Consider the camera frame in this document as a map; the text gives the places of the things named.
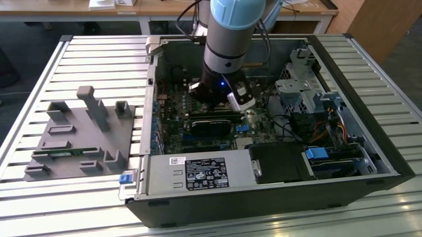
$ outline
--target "white label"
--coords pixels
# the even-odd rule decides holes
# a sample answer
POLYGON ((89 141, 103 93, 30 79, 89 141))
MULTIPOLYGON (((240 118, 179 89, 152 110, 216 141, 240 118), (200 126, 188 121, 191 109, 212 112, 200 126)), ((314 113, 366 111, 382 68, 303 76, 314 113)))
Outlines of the white label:
POLYGON ((184 164, 185 157, 171 157, 169 164, 184 164))
POLYGON ((133 11, 119 11, 117 15, 136 15, 136 12, 133 12, 133 11))

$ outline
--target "wooden table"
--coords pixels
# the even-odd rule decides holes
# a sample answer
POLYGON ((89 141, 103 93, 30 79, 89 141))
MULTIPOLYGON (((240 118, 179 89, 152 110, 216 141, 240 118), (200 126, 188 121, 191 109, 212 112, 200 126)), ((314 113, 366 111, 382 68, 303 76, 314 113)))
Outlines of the wooden table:
POLYGON ((0 0, 0 21, 139 21, 141 0, 133 6, 89 11, 89 0, 0 0))
MULTIPOLYGON (((89 11, 88 0, 0 0, 0 21, 13 22, 76 22, 137 21, 144 35, 151 34, 151 21, 173 21, 189 5, 180 0, 137 0, 133 6, 89 11)), ((315 21, 315 33, 323 34, 338 10, 330 10, 320 0, 294 5, 295 12, 280 11, 278 21, 315 21)), ((192 11, 181 20, 191 20, 192 11)))
MULTIPOLYGON (((149 35, 151 21, 175 21, 180 12, 191 4, 192 0, 141 0, 140 5, 140 27, 144 35, 149 35)), ((310 0, 308 3, 295 4, 294 9, 283 8, 278 17, 278 21, 316 21, 315 34, 324 34, 331 22, 332 16, 338 14, 338 10, 328 9, 320 0, 310 0)), ((193 11, 188 11, 181 20, 191 20, 193 11)))

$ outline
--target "aluminum slatted table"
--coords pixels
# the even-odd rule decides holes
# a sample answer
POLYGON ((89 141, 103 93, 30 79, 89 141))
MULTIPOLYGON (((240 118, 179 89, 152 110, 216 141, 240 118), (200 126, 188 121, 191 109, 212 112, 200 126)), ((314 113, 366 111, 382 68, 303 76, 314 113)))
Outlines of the aluminum slatted table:
MULTIPOLYGON (((49 101, 69 107, 80 85, 105 106, 136 106, 129 166, 136 167, 147 83, 145 36, 73 37, 55 49, 0 149, 0 236, 403 236, 422 233, 422 116, 354 41, 319 36, 416 177, 347 207, 148 229, 117 198, 119 175, 24 182, 24 169, 49 119, 49 101)), ((335 90, 327 74, 327 85, 335 90)))

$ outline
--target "barcode sticker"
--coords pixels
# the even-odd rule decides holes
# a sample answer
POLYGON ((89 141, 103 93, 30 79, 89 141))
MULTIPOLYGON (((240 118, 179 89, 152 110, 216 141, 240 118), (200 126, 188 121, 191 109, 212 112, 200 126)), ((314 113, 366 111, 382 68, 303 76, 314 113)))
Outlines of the barcode sticker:
POLYGON ((171 157, 169 164, 184 164, 185 157, 171 157))

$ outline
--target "white table leg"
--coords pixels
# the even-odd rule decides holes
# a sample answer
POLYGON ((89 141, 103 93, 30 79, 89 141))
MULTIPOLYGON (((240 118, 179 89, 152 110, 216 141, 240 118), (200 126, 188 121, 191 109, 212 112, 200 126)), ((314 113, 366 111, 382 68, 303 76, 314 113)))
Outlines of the white table leg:
POLYGON ((315 35, 324 34, 324 32, 327 31, 331 19, 332 19, 332 15, 320 16, 320 20, 314 30, 315 35))
POLYGON ((140 16, 139 17, 139 26, 140 26, 140 31, 141 31, 143 35, 151 35, 149 21, 151 21, 149 16, 140 16))

